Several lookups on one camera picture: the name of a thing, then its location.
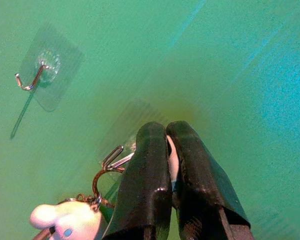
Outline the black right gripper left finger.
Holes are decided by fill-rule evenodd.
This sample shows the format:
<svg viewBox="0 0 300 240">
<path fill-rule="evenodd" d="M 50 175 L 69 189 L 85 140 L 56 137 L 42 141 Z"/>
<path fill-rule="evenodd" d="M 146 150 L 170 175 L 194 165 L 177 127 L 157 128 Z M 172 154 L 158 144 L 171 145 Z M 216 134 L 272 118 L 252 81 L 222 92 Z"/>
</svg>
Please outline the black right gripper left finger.
<svg viewBox="0 0 300 240">
<path fill-rule="evenodd" d="M 163 125 L 148 122 L 138 130 L 103 240 L 167 240 L 172 211 L 168 153 Z"/>
</svg>

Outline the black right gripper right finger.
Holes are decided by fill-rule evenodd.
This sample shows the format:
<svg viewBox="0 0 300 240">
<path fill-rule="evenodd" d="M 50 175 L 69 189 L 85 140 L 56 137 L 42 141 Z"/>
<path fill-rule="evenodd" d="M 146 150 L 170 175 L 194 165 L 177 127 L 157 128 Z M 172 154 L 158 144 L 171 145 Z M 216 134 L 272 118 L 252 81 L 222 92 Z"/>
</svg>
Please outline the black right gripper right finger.
<svg viewBox="0 0 300 240">
<path fill-rule="evenodd" d="M 174 207 L 181 240 L 252 240 L 251 224 L 233 185 L 186 121 L 166 131 L 179 169 Z"/>
</svg>

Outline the pink bear figurine keychain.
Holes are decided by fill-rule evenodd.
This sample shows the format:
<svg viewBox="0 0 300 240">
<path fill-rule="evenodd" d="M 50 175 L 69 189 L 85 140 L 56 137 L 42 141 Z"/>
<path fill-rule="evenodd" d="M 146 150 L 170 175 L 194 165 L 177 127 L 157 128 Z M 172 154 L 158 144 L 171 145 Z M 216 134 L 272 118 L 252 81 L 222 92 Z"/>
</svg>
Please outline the pink bear figurine keychain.
<svg viewBox="0 0 300 240">
<path fill-rule="evenodd" d="M 29 222 L 41 230 L 33 240 L 101 240 L 107 228 L 102 213 L 81 201 L 38 205 Z"/>
</svg>

